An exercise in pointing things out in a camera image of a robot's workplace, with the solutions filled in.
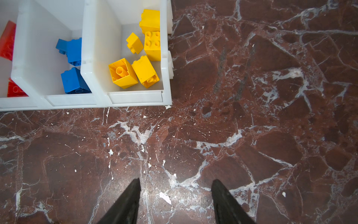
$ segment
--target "white plastic bin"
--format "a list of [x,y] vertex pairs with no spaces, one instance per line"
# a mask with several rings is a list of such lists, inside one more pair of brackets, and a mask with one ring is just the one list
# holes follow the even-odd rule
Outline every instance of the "white plastic bin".
[[84,0],[19,3],[11,78],[39,109],[95,107],[93,94],[65,94],[61,73],[72,65],[55,48],[58,39],[82,36]]
[[[133,63],[145,55],[144,50],[132,54],[126,46],[131,32],[144,42],[139,27],[144,9],[160,10],[161,61],[152,62],[160,82],[148,89],[138,83],[124,90],[112,82],[108,65],[122,58]],[[25,102],[10,107],[0,98],[0,111],[172,104],[169,79],[173,78],[173,64],[167,36],[173,25],[170,0],[21,0],[16,24],[11,78],[29,95],[33,107]],[[65,94],[61,73],[72,65],[55,46],[59,38],[79,37],[79,69],[92,93]]]
[[[0,35],[7,22],[10,20],[16,23],[17,17],[17,0],[0,1]],[[37,104],[28,96],[7,98],[11,68],[12,62],[0,57],[0,111],[37,109]]]
[[[144,34],[139,27],[144,9],[160,10],[161,61],[151,62],[160,81],[148,89],[140,83],[122,89],[112,82],[108,65],[122,58],[132,64],[145,55],[144,50],[132,54],[126,42],[133,32],[144,43]],[[172,104],[169,78],[173,77],[173,70],[167,36],[172,26],[170,0],[86,0],[81,75],[100,106]]]

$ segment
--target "duplo block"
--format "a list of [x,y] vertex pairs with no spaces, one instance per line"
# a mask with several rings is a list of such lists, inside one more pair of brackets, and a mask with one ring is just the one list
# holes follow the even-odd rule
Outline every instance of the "duplo block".
[[16,24],[8,21],[0,38],[0,57],[13,60]]
[[139,22],[142,32],[160,31],[160,11],[145,9]]
[[144,51],[150,61],[160,61],[160,32],[145,32]]
[[72,68],[61,74],[66,94],[91,93],[78,68]]
[[140,57],[138,61],[134,61],[132,67],[144,87],[149,88],[159,81],[159,77],[147,55]]
[[133,67],[125,58],[108,65],[108,67],[114,84],[126,89],[138,83]]
[[82,38],[77,40],[65,41],[58,39],[56,49],[61,54],[67,55],[67,61],[73,66],[81,65],[81,49],[82,49]]
[[143,44],[140,41],[139,37],[132,33],[127,38],[127,47],[131,50],[131,52],[139,54],[143,50]]
[[8,97],[28,96],[14,81],[9,78]]

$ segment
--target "marble floor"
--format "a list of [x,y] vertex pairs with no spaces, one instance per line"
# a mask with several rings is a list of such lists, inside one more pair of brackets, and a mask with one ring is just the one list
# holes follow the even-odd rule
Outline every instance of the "marble floor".
[[171,108],[0,113],[0,223],[96,223],[137,177],[137,223],[215,223],[216,178],[258,224],[358,223],[358,1],[172,8]]

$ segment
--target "red lego brick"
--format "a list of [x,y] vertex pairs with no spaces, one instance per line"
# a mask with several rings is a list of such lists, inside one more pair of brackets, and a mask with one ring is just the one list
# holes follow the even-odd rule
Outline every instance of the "red lego brick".
[[9,78],[8,97],[28,96],[14,81]]
[[0,38],[0,57],[13,60],[16,24],[8,21]]

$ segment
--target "blue lego brick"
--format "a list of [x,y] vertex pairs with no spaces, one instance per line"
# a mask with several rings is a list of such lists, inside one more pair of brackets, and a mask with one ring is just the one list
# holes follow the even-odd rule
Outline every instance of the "blue lego brick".
[[68,63],[72,64],[73,66],[81,65],[81,47],[82,38],[67,42]]
[[86,82],[77,68],[65,71],[61,74],[63,88],[66,94],[91,93]]
[[58,49],[61,54],[67,54],[67,41],[58,39],[56,49]]
[[56,45],[56,49],[58,49],[61,54],[67,55],[68,63],[73,66],[81,65],[81,47],[82,38],[71,41],[58,39]]

